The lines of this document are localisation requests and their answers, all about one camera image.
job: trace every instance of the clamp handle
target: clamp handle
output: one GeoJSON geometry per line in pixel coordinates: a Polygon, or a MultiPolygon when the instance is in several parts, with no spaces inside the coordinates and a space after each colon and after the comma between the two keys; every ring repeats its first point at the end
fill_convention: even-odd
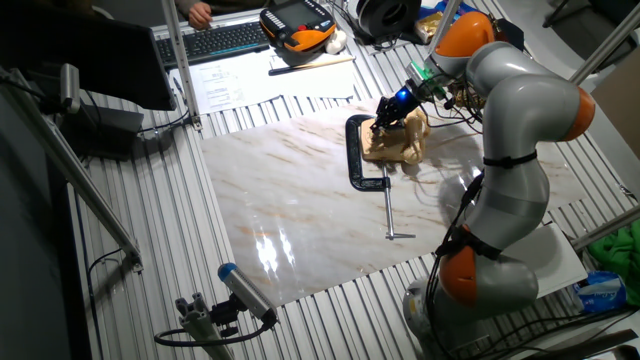
{"type": "Polygon", "coordinates": [[[347,140],[347,164],[349,166],[349,180],[351,186],[358,191],[383,192],[391,188],[391,180],[385,176],[381,178],[365,178],[362,175],[362,153],[360,151],[360,125],[371,115],[353,115],[345,124],[347,140]]]}

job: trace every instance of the hand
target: hand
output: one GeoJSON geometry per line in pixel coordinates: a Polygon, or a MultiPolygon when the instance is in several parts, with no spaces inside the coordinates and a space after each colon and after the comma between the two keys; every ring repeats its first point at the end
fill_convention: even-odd
{"type": "Polygon", "coordinates": [[[196,30],[208,29],[211,22],[211,6],[209,4],[199,2],[189,10],[189,25],[196,30]]]}

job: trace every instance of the blue light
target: blue light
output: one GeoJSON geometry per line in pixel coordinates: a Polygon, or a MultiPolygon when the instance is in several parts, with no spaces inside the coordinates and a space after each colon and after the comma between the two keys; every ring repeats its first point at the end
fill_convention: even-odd
{"type": "Polygon", "coordinates": [[[396,97],[398,98],[398,100],[404,100],[407,98],[407,90],[402,89],[400,91],[398,91],[398,93],[396,94],[396,97]]]}

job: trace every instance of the person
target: person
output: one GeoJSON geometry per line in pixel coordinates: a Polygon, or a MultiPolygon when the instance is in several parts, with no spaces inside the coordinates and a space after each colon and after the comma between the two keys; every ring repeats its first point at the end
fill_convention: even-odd
{"type": "Polygon", "coordinates": [[[210,27],[212,15],[229,14],[237,11],[258,9],[269,5],[269,0],[209,0],[205,3],[199,0],[175,0],[178,11],[189,20],[196,30],[210,27]]]}

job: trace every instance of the keyboard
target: keyboard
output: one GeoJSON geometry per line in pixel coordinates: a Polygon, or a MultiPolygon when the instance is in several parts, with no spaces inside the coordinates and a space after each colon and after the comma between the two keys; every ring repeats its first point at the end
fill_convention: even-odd
{"type": "MultiPolygon", "coordinates": [[[[256,22],[197,31],[182,36],[190,65],[219,60],[269,48],[269,39],[256,22]]],[[[166,70],[176,68],[170,39],[156,41],[162,65],[166,70]]]]}

